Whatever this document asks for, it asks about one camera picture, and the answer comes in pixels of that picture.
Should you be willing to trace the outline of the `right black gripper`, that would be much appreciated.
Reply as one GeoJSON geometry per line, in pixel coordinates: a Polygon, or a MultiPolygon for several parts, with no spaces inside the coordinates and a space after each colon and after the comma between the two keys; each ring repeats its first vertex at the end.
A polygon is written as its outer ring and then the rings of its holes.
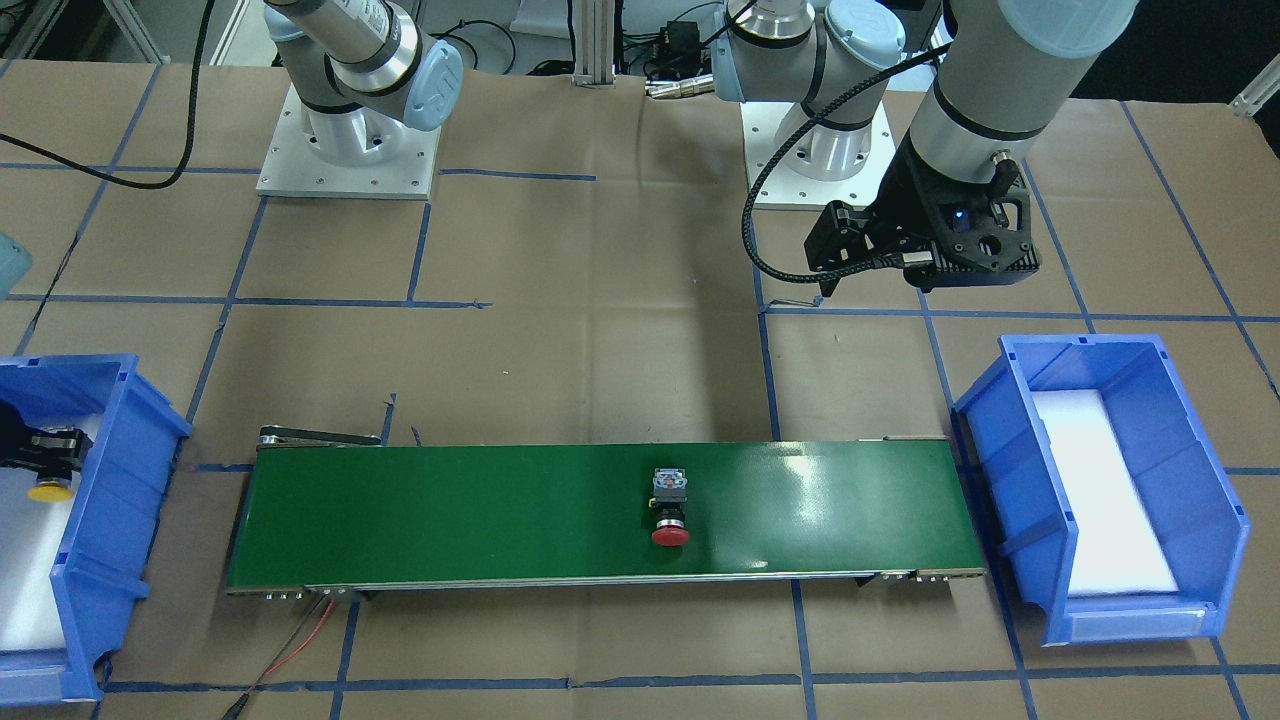
{"type": "Polygon", "coordinates": [[[93,447],[76,427],[28,428],[13,405],[1,406],[1,465],[24,468],[40,482],[72,483],[93,447]]]}

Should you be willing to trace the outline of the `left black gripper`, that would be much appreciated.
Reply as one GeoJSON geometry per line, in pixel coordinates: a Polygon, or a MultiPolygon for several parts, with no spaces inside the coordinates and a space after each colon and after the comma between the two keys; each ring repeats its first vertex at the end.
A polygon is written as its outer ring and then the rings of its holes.
{"type": "Polygon", "coordinates": [[[906,135],[869,208],[836,200],[820,210],[804,241],[810,272],[948,270],[948,259],[940,249],[938,205],[950,181],[922,158],[906,135]]]}

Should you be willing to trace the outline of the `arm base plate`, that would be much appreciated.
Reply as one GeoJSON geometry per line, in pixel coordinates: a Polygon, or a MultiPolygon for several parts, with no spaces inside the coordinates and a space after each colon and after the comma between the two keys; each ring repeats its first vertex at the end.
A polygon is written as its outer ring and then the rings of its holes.
{"type": "Polygon", "coordinates": [[[289,87],[256,190],[280,199],[428,201],[440,135],[407,128],[367,108],[320,113],[289,87]]]}
{"type": "MultiPolygon", "coordinates": [[[[776,149],[805,119],[794,102],[741,106],[748,183],[753,184],[776,149]]],[[[819,210],[829,201],[865,208],[876,200],[896,152],[884,104],[868,126],[841,131],[818,126],[769,173],[756,199],[759,209],[819,210]]]]}

